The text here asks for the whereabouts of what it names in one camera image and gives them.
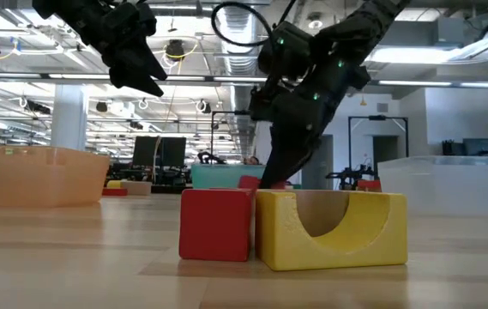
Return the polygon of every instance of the table surface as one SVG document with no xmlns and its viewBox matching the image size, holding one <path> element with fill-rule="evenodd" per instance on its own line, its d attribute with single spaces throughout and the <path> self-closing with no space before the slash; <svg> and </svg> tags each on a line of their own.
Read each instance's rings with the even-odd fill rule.
<svg viewBox="0 0 488 309">
<path fill-rule="evenodd" d="M 414 215 L 405 266 L 181 261 L 178 196 L 0 209 L 0 308 L 488 308 L 488 216 Z"/>
</svg>

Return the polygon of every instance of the orange translucent bin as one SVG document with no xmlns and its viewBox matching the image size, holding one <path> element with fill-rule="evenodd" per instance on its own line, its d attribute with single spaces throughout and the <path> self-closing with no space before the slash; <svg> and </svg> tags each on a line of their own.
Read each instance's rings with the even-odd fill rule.
<svg viewBox="0 0 488 309">
<path fill-rule="evenodd" d="M 100 200 L 110 160 L 65 148 L 0 147 L 0 207 L 89 205 Z"/>
</svg>

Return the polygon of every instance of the yellow block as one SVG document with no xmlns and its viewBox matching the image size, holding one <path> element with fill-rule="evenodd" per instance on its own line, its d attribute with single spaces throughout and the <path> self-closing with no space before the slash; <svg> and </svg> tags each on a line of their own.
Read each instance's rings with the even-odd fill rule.
<svg viewBox="0 0 488 309">
<path fill-rule="evenodd" d="M 120 180 L 111 180 L 106 184 L 108 189 L 122 189 L 122 182 Z"/>
<path fill-rule="evenodd" d="M 350 191 L 258 191 L 256 252 L 272 270 L 407 262 L 407 200 Z"/>
</svg>

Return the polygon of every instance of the doorway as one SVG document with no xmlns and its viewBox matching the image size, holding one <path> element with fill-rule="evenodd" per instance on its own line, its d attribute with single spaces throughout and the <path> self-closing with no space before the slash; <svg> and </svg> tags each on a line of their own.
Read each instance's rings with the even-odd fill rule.
<svg viewBox="0 0 488 309">
<path fill-rule="evenodd" d="M 377 164 L 400 159 L 398 152 L 399 136 L 374 136 L 373 137 L 373 168 L 376 172 Z"/>
<path fill-rule="evenodd" d="M 333 136 L 322 136 L 322 144 L 303 167 L 301 184 L 305 190 L 333 190 L 333 180 L 326 175 L 333 170 Z"/>
</svg>

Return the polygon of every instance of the black frame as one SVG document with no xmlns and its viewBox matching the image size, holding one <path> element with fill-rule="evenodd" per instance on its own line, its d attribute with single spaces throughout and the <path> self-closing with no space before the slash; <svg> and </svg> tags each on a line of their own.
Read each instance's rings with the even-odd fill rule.
<svg viewBox="0 0 488 309">
<path fill-rule="evenodd" d="M 250 112 L 249 111 L 233 111 L 233 112 L 215 111 L 215 112 L 211 112 L 211 155 L 213 154 L 215 115 L 217 115 L 217 114 L 233 114 L 236 116 L 249 116 Z"/>
<path fill-rule="evenodd" d="M 348 166 L 352 168 L 352 120 L 367 119 L 370 121 L 386 121 L 390 119 L 403 120 L 406 129 L 406 157 L 409 157 L 409 119 L 407 117 L 387 117 L 387 116 L 348 116 Z"/>
</svg>

